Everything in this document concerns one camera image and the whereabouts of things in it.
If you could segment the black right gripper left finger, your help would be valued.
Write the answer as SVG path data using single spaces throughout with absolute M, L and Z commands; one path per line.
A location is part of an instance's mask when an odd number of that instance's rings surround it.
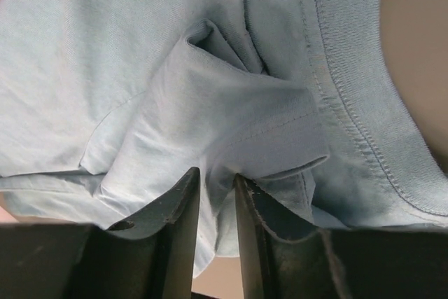
M 70 298 L 190 298 L 200 205 L 190 168 L 162 196 L 107 230 L 91 230 Z

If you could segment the grey-blue t-shirt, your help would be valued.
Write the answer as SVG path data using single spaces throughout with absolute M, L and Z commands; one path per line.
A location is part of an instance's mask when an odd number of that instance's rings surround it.
M 194 273 L 239 254 L 235 174 L 323 227 L 447 225 L 379 0 L 1 0 L 1 192 L 107 228 L 201 171 Z

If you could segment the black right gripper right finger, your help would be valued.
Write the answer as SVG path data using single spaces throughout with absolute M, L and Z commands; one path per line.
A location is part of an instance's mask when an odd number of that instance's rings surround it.
M 234 178 L 245 298 L 345 298 L 327 235 L 263 191 Z

